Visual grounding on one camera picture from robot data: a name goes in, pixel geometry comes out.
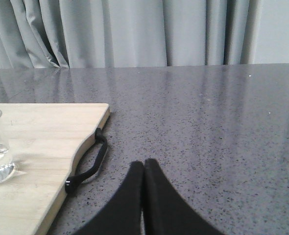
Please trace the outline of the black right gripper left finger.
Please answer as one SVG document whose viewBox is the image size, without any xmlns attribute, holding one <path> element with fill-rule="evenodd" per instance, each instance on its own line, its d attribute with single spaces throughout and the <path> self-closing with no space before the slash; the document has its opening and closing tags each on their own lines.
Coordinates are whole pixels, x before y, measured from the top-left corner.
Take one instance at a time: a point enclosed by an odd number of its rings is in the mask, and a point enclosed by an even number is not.
<svg viewBox="0 0 289 235">
<path fill-rule="evenodd" d="M 143 174 L 143 163 L 132 162 L 126 177 L 113 197 L 75 234 L 139 235 L 141 233 Z"/>
</svg>

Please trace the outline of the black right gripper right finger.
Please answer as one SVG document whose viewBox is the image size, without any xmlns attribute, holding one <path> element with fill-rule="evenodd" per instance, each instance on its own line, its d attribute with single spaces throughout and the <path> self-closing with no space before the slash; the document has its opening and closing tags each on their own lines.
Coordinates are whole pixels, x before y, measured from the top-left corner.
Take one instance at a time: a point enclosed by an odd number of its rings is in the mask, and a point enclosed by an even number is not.
<svg viewBox="0 0 289 235">
<path fill-rule="evenodd" d="M 147 235 L 221 235 L 174 189 L 155 159 L 144 164 L 144 227 Z"/>
</svg>

